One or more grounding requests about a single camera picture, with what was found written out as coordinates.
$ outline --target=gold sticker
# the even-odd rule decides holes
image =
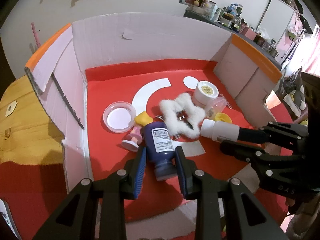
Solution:
[[[213,94],[213,90],[211,87],[208,86],[202,86],[201,90],[203,91],[203,93],[207,94],[207,95],[212,95]]]

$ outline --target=orange tape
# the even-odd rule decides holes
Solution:
[[[253,47],[250,43],[233,34],[231,43],[238,47],[244,54],[246,54],[257,66],[267,75],[270,80],[276,84],[281,78],[280,70],[259,50]]]
[[[69,27],[71,26],[71,23],[68,23],[66,26],[61,28],[59,31],[57,31],[50,39],[48,39],[37,51],[31,56],[31,58],[26,63],[26,67],[30,68],[32,71],[43,54],[48,50],[48,48],[56,41],[56,39]]]

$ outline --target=yellow cap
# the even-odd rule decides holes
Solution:
[[[146,111],[143,111],[142,113],[138,114],[134,121],[136,122],[136,124],[140,125],[140,126],[146,126],[149,123],[153,122],[153,119],[147,114]]]
[[[229,117],[229,115],[227,115],[225,113],[217,113],[214,117],[214,121],[223,121],[223,122],[227,122],[227,123],[232,123],[232,120]]]

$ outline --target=wood grain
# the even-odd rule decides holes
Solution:
[[[16,100],[13,113],[7,106]],[[0,101],[0,163],[47,165],[62,163],[63,134],[51,122],[27,76],[13,82]]]

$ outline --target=barcode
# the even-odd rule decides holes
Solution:
[[[158,135],[166,135],[166,136],[169,136],[168,132],[167,131],[153,131],[153,135],[154,136],[158,136]]]

